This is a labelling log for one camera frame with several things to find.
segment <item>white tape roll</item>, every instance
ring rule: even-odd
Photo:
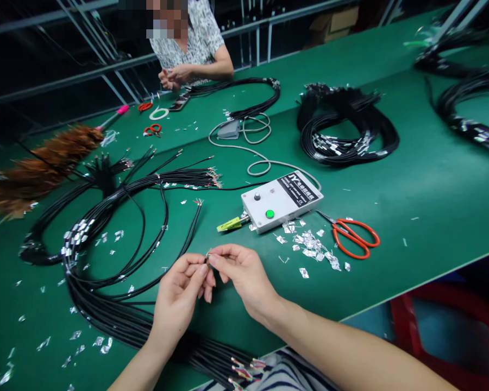
[[[165,113],[162,116],[160,116],[160,117],[154,117],[154,114],[156,114],[158,111],[164,111]],[[159,119],[162,119],[162,118],[166,117],[167,115],[168,115],[168,109],[165,109],[165,108],[161,108],[161,109],[160,108],[157,108],[157,109],[155,109],[152,112],[152,114],[148,118],[152,119],[153,121],[157,121]]]

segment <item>white control box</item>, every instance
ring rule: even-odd
[[[299,170],[241,194],[258,234],[316,208],[323,198]]]

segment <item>woman's left hand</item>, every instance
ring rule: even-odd
[[[181,64],[172,68],[168,74],[169,81],[175,81],[179,84],[188,83],[194,76],[192,64]]]
[[[149,341],[154,336],[160,341],[167,340],[173,350],[192,320],[196,298],[204,295],[206,302],[212,302],[216,279],[214,271],[204,261],[201,254],[185,254],[163,277]]]

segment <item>woman's right hand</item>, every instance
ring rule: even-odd
[[[280,296],[266,276],[259,255],[237,244],[224,244],[210,250],[209,263],[219,271],[224,283],[232,280],[250,316],[269,328],[267,315]]]
[[[163,84],[163,88],[167,90],[171,90],[173,88],[173,83],[168,80],[168,72],[166,69],[162,68],[161,72],[158,74],[158,77],[161,84]]]

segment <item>brown feathers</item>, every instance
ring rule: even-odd
[[[15,167],[0,171],[4,178],[0,179],[0,215],[5,215],[2,221],[22,218],[32,203],[57,188],[101,140],[103,134],[95,128],[70,127],[32,150],[39,159],[14,161]]]

